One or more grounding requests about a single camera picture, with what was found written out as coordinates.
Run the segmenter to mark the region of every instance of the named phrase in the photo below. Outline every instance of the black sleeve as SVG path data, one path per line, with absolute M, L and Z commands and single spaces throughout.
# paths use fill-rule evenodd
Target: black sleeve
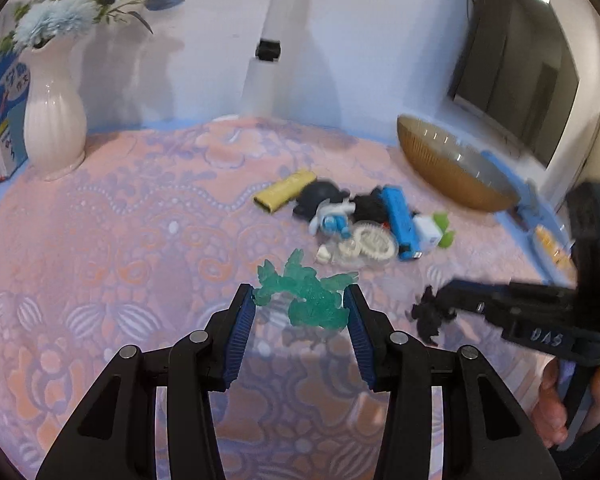
M 566 451 L 551 451 L 563 480 L 600 478 L 600 425 L 577 438 Z

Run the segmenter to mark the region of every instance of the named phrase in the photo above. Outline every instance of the table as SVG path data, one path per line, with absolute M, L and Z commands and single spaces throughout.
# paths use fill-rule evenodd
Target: table
M 265 258 L 280 268 L 304 248 L 312 264 L 316 240 L 291 208 L 268 215 L 251 200 L 300 168 L 353 192 L 396 184 L 419 211 L 449 211 L 457 232 L 449 250 L 360 273 L 370 306 L 398 330 L 416 333 L 405 311 L 427 284 L 539 279 L 493 216 L 438 195 L 398 148 L 256 119 L 91 136 L 75 173 L 48 183 L 27 168 L 0 202 L 0 445 L 27 478 L 121 346 L 162 348 L 202 328 L 239 283 L 257 285 Z M 545 356 L 467 316 L 439 342 L 477 346 L 531 409 Z M 431 478 L 439 478 L 439 391 L 434 398 Z M 164 399 L 160 391 L 159 478 L 168 478 Z M 324 339 L 291 327 L 283 308 L 261 308 L 238 380 L 212 396 L 227 477 L 370 479 L 386 403 L 361 380 L 346 331 Z

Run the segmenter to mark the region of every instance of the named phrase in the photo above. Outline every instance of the television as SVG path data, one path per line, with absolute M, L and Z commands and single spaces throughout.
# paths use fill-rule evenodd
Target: television
M 474 0 L 451 97 L 549 165 L 578 73 L 551 0 Z

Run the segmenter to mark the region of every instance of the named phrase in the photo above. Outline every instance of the human hand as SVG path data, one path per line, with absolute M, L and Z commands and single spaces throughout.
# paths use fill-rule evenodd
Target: human hand
M 560 368 L 553 359 L 542 372 L 538 403 L 531 412 L 531 422 L 546 447 L 560 446 L 568 436 L 567 409 L 558 396 L 556 385 Z M 600 368 L 591 379 L 593 404 L 578 434 L 587 433 L 600 424 Z

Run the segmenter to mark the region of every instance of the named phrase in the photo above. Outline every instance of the metal screw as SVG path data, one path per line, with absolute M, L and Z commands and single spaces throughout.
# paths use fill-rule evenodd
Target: metal screw
M 404 332 L 393 332 L 389 336 L 389 339 L 391 342 L 396 343 L 397 345 L 404 345 L 409 340 L 409 336 Z
M 129 358 L 133 357 L 134 355 L 136 355 L 137 351 L 138 351 L 138 349 L 135 346 L 126 345 L 120 349 L 119 354 L 120 354 L 120 357 L 122 357 L 123 359 L 129 359 Z
M 206 341 L 206 338 L 209 337 L 209 334 L 204 330 L 196 330 L 195 332 L 191 332 L 189 335 L 189 339 L 192 343 L 203 343 Z
M 467 359 L 477 359 L 478 355 L 480 355 L 480 352 L 478 352 L 478 349 L 475 346 L 471 346 L 471 345 L 466 345 L 463 346 L 460 349 L 460 353 L 462 354 L 462 357 L 465 357 Z

